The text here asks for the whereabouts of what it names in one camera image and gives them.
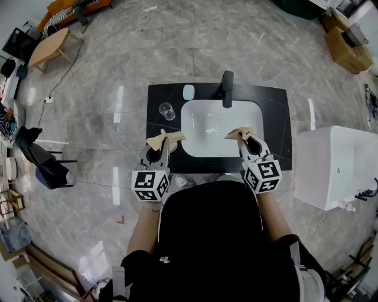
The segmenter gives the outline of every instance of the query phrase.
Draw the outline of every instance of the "white soap bar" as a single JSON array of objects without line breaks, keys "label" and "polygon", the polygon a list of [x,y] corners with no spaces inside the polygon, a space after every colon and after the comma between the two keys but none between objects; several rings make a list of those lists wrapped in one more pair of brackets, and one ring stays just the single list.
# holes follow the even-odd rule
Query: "white soap bar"
[{"label": "white soap bar", "polygon": [[185,85],[183,89],[183,98],[185,101],[191,101],[194,99],[194,86]]}]

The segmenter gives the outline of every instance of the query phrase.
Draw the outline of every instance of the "sink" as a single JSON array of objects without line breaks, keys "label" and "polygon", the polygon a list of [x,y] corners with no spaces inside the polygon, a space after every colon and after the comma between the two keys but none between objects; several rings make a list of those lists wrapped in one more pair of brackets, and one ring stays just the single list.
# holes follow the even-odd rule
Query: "sink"
[{"label": "sink", "polygon": [[251,127],[264,138],[262,110],[252,101],[191,100],[181,109],[185,152],[194,157],[239,157],[236,140],[224,139],[233,129]]}]

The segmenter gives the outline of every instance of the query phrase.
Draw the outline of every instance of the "glass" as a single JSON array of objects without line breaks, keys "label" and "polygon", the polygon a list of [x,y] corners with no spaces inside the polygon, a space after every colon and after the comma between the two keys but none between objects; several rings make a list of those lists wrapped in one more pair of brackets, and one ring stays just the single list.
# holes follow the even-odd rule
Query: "glass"
[{"label": "glass", "polygon": [[159,106],[159,112],[166,120],[173,120],[176,117],[175,111],[173,111],[172,105],[165,102]]}]

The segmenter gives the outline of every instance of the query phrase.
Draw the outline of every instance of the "black faucet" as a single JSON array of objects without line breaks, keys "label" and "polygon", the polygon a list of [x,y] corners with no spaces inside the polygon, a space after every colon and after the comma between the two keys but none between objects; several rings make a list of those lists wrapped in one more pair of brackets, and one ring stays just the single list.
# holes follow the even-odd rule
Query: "black faucet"
[{"label": "black faucet", "polygon": [[234,85],[234,73],[225,71],[217,90],[218,96],[222,96],[223,107],[231,108],[232,106],[232,87]]}]

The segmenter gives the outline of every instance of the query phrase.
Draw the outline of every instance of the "person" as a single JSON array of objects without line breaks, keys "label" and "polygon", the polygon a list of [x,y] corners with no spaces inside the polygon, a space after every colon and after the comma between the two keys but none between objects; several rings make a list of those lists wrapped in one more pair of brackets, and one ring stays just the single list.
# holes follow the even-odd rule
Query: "person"
[{"label": "person", "polygon": [[[173,193],[161,213],[146,203],[121,263],[126,295],[115,300],[324,300],[325,272],[292,234],[273,192],[256,198],[242,181],[219,179]],[[316,272],[320,287],[303,290],[301,271]],[[111,280],[99,301],[113,298]]]},{"label": "person", "polygon": [[73,14],[82,25],[82,34],[86,32],[89,25],[88,18],[83,15],[83,10],[90,2],[92,2],[92,0],[76,0],[66,11],[66,16],[70,15],[73,11]]}]

